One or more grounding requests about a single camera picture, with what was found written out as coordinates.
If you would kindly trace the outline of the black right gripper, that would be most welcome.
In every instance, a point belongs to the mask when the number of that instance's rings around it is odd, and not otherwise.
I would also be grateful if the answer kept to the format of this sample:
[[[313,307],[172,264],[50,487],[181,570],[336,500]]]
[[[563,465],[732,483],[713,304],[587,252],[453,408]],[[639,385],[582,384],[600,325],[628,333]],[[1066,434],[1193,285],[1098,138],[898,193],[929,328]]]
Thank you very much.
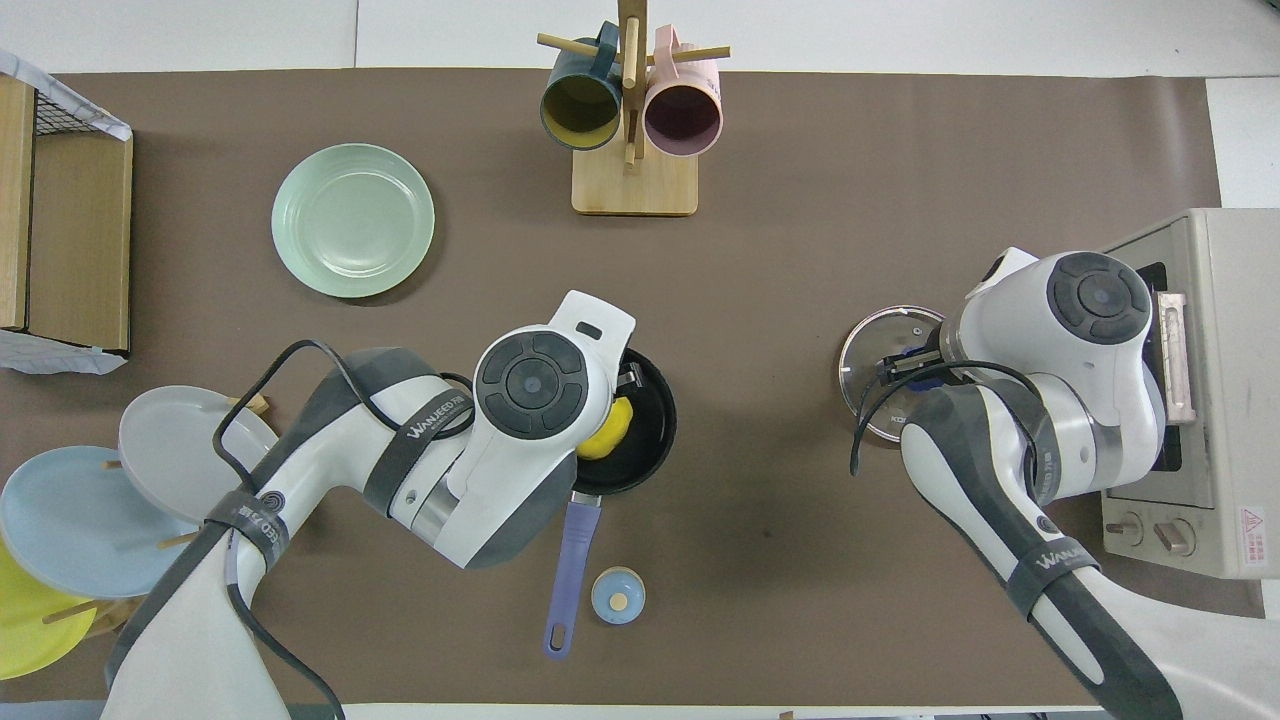
[[[891,386],[904,377],[915,375],[945,360],[940,350],[913,350],[905,356],[887,356],[877,363],[877,380]]]

